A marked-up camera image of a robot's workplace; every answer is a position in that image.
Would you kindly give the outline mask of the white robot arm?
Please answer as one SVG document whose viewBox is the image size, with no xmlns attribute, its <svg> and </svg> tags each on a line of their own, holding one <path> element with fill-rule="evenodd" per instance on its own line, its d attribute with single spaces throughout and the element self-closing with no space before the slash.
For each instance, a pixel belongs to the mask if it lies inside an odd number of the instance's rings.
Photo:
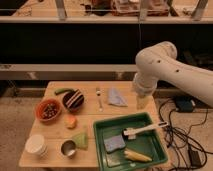
<svg viewBox="0 0 213 171">
<path fill-rule="evenodd" d="M 133 89 L 139 97 L 152 95 L 159 80 L 166 81 L 213 108 L 213 71 L 176 60 L 177 49 L 164 41 L 141 50 L 135 57 Z"/>
</svg>

